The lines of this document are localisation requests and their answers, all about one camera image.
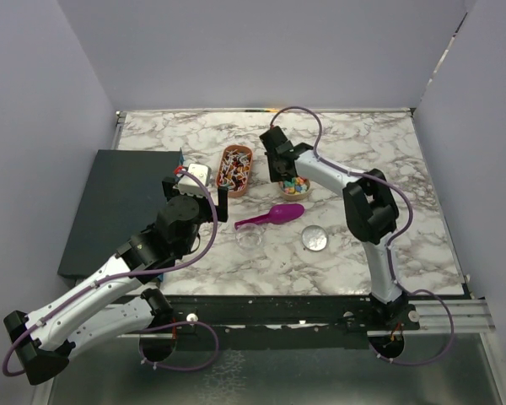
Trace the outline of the tan tray of star candies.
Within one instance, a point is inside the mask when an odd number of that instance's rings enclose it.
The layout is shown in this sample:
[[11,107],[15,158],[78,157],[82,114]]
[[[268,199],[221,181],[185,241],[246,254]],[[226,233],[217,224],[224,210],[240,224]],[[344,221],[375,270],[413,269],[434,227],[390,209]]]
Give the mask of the tan tray of star candies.
[[311,193],[310,181],[303,177],[294,177],[290,181],[279,181],[278,187],[282,198],[287,201],[300,201]]

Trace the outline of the clear glass jar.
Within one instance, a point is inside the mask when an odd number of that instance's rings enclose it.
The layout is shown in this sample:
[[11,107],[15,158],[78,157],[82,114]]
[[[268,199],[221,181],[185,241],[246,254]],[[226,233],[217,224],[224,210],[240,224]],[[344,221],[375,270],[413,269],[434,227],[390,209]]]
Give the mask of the clear glass jar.
[[260,249],[264,241],[264,231],[260,225],[243,224],[237,228],[235,240],[244,250]]

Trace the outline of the pink tray of lollipops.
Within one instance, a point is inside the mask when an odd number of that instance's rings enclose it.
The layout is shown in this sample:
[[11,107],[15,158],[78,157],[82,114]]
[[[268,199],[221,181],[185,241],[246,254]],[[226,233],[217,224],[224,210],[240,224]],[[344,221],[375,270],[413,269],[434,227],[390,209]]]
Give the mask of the pink tray of lollipops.
[[223,150],[215,176],[217,187],[226,188],[229,197],[242,197],[247,191],[253,165],[253,152],[244,145],[229,145]]

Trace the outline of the purple plastic scoop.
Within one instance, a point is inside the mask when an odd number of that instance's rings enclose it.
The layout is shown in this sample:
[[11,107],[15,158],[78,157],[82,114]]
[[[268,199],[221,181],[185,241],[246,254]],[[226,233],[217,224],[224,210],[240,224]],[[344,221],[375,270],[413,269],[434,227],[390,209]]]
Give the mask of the purple plastic scoop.
[[277,204],[265,214],[236,222],[234,228],[239,229],[247,224],[285,224],[301,217],[304,211],[304,206],[299,203]]

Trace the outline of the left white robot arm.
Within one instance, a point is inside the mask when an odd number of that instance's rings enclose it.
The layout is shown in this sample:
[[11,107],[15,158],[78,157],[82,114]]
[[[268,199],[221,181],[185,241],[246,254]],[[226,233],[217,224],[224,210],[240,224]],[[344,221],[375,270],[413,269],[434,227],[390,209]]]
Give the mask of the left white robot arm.
[[[132,235],[107,262],[82,283],[39,310],[7,315],[4,326],[12,341],[3,360],[3,374],[25,375],[32,386],[53,379],[70,360],[88,348],[124,333],[176,332],[186,325],[202,327],[193,315],[175,316],[168,300],[146,284],[158,276],[186,267],[202,224],[228,219],[228,191],[218,188],[213,199],[204,182],[180,170],[198,192],[180,192],[179,180],[167,178],[162,186],[166,204],[156,220]],[[19,373],[8,368],[17,356]]]

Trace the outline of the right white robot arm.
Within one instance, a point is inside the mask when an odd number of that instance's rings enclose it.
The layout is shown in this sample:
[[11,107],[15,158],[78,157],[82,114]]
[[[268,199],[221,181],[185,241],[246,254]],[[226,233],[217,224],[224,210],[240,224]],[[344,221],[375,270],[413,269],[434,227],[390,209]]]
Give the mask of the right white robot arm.
[[363,244],[371,277],[370,319],[389,330],[410,310],[400,285],[396,254],[399,208],[380,170],[356,171],[324,159],[307,143],[294,145],[278,127],[260,135],[272,182],[303,177],[342,197],[347,228]]

